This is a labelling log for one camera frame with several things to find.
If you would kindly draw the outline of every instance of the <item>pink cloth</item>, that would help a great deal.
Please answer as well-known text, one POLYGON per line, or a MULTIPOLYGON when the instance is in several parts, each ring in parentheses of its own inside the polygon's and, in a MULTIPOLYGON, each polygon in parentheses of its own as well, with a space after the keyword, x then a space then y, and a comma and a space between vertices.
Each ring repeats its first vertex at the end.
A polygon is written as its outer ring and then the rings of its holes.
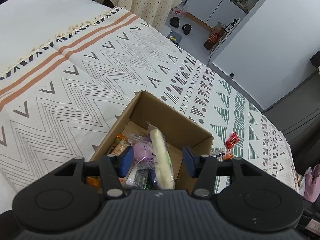
POLYGON ((306 187, 303 197, 315 202, 320 194, 320 164, 313 167, 311 172, 306 174, 306 187))

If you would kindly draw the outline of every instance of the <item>orange stripe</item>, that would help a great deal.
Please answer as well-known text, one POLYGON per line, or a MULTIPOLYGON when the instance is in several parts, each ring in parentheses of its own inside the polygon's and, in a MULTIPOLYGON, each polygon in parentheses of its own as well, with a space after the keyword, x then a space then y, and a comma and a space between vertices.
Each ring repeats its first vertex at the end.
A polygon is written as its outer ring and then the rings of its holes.
POLYGON ((29 77, 30 75, 32 75, 33 73, 35 73, 36 71, 38 71, 39 69, 41 69, 44 65, 46 65, 49 61, 51 61, 53 58, 55 58, 56 56, 60 55, 62 53, 63 50, 65 49, 69 49, 72 48, 73 46, 76 46, 78 43, 80 43, 81 41, 85 40, 86 38, 89 38, 90 36, 94 35, 95 33, 109 28, 113 25, 116 25, 120 22, 122 22, 124 19, 126 19, 127 17, 129 17, 130 15, 132 15, 132 12, 127 12, 125 15, 123 15, 122 17, 120 17, 118 20, 116 20, 114 23, 107 25, 105 27, 100 27, 88 34, 86 34, 85 36, 79 38, 77 41, 74 41, 72 44, 68 45, 68 46, 63 46, 61 47, 58 52, 53 53, 52 55, 50 55, 46 60, 44 60, 42 63, 40 63, 37 67, 35 67, 34 69, 32 69, 31 71, 29 71, 27 74, 25 74, 24 76, 22 76, 21 78, 19 78, 16 82, 12 83, 11 85, 7 86, 6 88, 0 90, 0 96, 3 95, 5 92, 9 91, 10 89, 14 88, 15 86, 17 86, 18 84, 20 84, 22 81, 24 81, 27 77, 29 77))
POLYGON ((129 25, 130 23, 134 22, 134 21, 135 21, 136 19, 138 19, 138 18, 139 18, 138 16, 132 17, 132 18, 131 18, 129 21, 127 21, 126 23, 124 23, 124 24, 122 24, 122 25, 119 25, 118 27, 116 27, 116 28, 114 28, 114 29, 112 29, 112 30, 110 30, 110 31, 107 31, 107 32, 101 34, 100 36, 94 38, 93 40, 85 43, 84 45, 82 45, 82 46, 79 47, 78 49, 69 51, 69 52, 65 55, 65 57, 66 57, 67 59, 69 59, 72 54, 77 53, 77 52, 80 52, 80 51, 86 49, 87 47, 89 47, 89 46, 91 46, 92 44, 96 43, 98 40, 101 40, 103 37, 107 36, 108 34, 113 33, 113 32, 115 32, 116 30, 118 30, 118 29, 120 29, 120 28, 122 28, 122 27, 124 27, 124 26, 129 25))
POLYGON ((122 22, 124 19, 128 18, 130 15, 132 15, 132 12, 127 12, 125 15, 123 15, 122 17, 120 17, 119 19, 117 19, 114 23, 110 24, 110 25, 107 25, 107 26, 104 26, 104 27, 100 27, 88 34, 86 34, 85 36, 79 38, 78 40, 74 41, 73 43, 71 43, 70 45, 67 45, 67 46, 63 46, 61 47, 58 52, 62 54, 62 52, 65 50, 65 49, 70 49, 74 46, 76 46, 77 44, 79 44, 81 41, 84 41, 85 39, 89 38, 90 36, 94 35, 95 33, 99 32, 99 31, 102 31, 104 29, 107 29, 109 27, 112 27, 120 22, 122 22))
POLYGON ((29 83, 27 83, 25 86, 20 88, 19 90, 15 91, 11 95, 9 95, 7 98, 3 99, 0 102, 0 111, 2 108, 12 100, 14 100, 16 97, 20 96, 23 92, 27 91, 31 86, 33 86, 35 83, 37 83, 39 80, 43 79, 46 75, 48 75, 51 71, 53 71, 57 66, 59 66, 62 62, 67 61, 65 57, 57 60, 54 64, 52 64, 49 68, 47 68, 45 71, 43 71, 40 75, 36 76, 33 80, 31 80, 29 83))
POLYGON ((60 53, 55 52, 52 55, 50 55, 46 60, 41 62, 38 66, 30 70, 27 74, 19 78, 16 82, 12 83, 11 85, 7 86, 6 88, 0 90, 0 96, 3 95, 5 92, 9 91, 10 89, 14 88, 16 85, 20 84, 22 81, 24 81, 27 77, 31 76, 33 73, 38 71, 40 68, 42 68, 44 65, 46 65, 48 62, 53 60, 56 56, 60 55, 60 53))
POLYGON ((29 83, 27 83, 25 86, 23 86, 22 88, 20 88, 19 90, 17 90, 16 92, 12 93, 11 95, 9 95, 7 98, 4 98, 1 102, 0 102, 0 111, 3 109, 3 107, 7 104, 10 103, 12 100, 14 100, 15 98, 17 98, 18 96, 20 96, 22 93, 24 93, 26 90, 28 90, 31 86, 33 86, 35 83, 37 83, 38 81, 40 81, 41 79, 43 79, 46 75, 48 75, 51 71, 53 71, 57 66, 59 66, 62 62, 68 60, 68 58, 77 52, 80 52, 82 50, 84 50, 85 48, 87 48, 88 46, 96 43, 98 40, 102 39, 103 37, 107 36, 110 33, 115 32, 116 30, 118 30, 121 27, 127 26, 130 23, 134 22, 136 19, 138 19, 138 16, 135 16, 133 18, 131 18, 129 21, 127 21, 126 23, 119 25, 118 27, 105 32, 103 34, 101 34, 100 36, 96 37, 95 39, 93 39, 92 41, 87 42, 86 44, 82 45, 80 48, 75 49, 75 50, 71 50, 69 51, 65 57, 57 60, 54 64, 52 64, 49 68, 47 68, 44 72, 42 72, 40 75, 36 76, 34 79, 32 79, 29 83))

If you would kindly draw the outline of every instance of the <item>pair of shoes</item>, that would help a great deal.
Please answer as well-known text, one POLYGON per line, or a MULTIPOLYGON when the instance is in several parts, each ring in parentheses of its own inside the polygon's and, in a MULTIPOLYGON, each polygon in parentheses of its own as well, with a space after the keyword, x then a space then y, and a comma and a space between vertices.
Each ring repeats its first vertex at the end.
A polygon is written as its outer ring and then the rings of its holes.
MULTIPOLYGON (((179 28, 179 25, 180 25, 179 24, 179 20, 180 20, 179 17, 172 17, 170 19, 170 25, 175 27, 175 28, 179 28)), ((190 24, 183 25, 182 26, 182 30, 183 30, 183 33, 185 35, 188 35, 190 33, 190 31, 191 31, 191 25, 190 24)))

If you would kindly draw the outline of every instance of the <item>brown cardboard box on floor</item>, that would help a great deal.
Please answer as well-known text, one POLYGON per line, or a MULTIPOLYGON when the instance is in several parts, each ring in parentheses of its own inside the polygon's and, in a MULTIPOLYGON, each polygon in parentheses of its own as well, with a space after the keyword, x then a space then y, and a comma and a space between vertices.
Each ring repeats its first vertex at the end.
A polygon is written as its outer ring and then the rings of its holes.
POLYGON ((117 133, 147 135, 148 122, 164 134, 172 162, 175 188, 193 189, 192 179, 182 163, 182 148, 190 146, 197 155, 210 154, 213 136, 207 130, 147 91, 140 91, 112 126, 91 161, 101 158, 112 146, 117 133))

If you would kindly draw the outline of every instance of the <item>cardboard box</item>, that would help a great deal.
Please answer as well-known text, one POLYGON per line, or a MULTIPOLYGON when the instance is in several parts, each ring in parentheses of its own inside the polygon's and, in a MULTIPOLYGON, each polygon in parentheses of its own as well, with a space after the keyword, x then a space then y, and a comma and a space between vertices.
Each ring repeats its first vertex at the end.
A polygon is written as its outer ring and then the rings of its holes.
POLYGON ((166 138, 175 188, 191 192, 196 179, 192 179, 184 165, 181 165, 182 148, 190 146, 197 155, 210 154, 213 136, 147 91, 140 91, 131 100, 93 154, 91 161, 96 161, 106 154, 117 133, 147 135, 147 122, 158 127, 166 138))

